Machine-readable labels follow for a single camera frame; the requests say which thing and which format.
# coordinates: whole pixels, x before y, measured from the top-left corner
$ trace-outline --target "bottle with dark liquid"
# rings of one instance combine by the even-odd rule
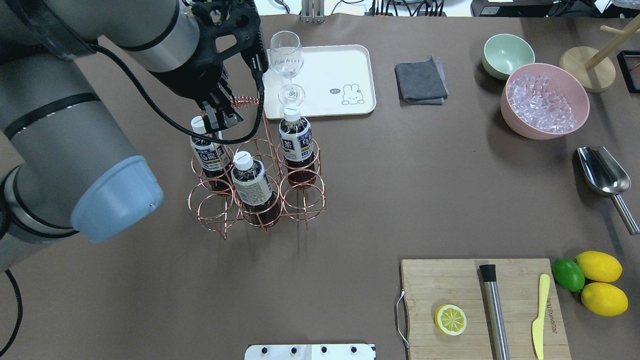
[[[282,202],[271,189],[262,162],[253,159],[249,152],[239,151],[234,156],[234,165],[231,178],[243,209],[249,212],[248,221],[260,227],[275,225],[280,219]]]
[[[300,115],[297,106],[284,108],[284,119],[278,127],[287,165],[287,180],[299,189],[310,187],[316,181],[314,144],[311,141],[311,123]]]
[[[201,116],[196,116],[191,120],[191,128],[196,134],[204,135],[207,133]],[[220,192],[218,195],[221,196],[231,195],[229,185],[220,181],[224,180],[228,182],[225,172],[229,173],[234,166],[225,148],[221,144],[194,137],[191,137],[191,148],[196,155],[198,163],[202,167],[205,177],[212,179],[209,181],[211,189],[215,192]]]

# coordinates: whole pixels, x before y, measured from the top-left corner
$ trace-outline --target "black muddler tip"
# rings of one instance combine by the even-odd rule
[[[482,275],[482,281],[496,282],[494,264],[480,265],[480,274]]]

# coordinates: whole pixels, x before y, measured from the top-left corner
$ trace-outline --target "lemon slice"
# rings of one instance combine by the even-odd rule
[[[460,335],[467,328],[465,312],[458,306],[440,306],[435,316],[436,327],[446,335]]]

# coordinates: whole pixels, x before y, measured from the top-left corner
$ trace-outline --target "metal ice scoop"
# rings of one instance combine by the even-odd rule
[[[636,221],[620,195],[631,187],[629,175],[603,146],[579,147],[578,155],[592,189],[600,195],[611,197],[629,234],[640,234]]]

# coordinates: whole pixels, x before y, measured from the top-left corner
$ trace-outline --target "gray cloth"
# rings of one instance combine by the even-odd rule
[[[404,101],[411,105],[442,105],[449,96],[442,64],[433,57],[417,63],[396,65],[396,79]]]

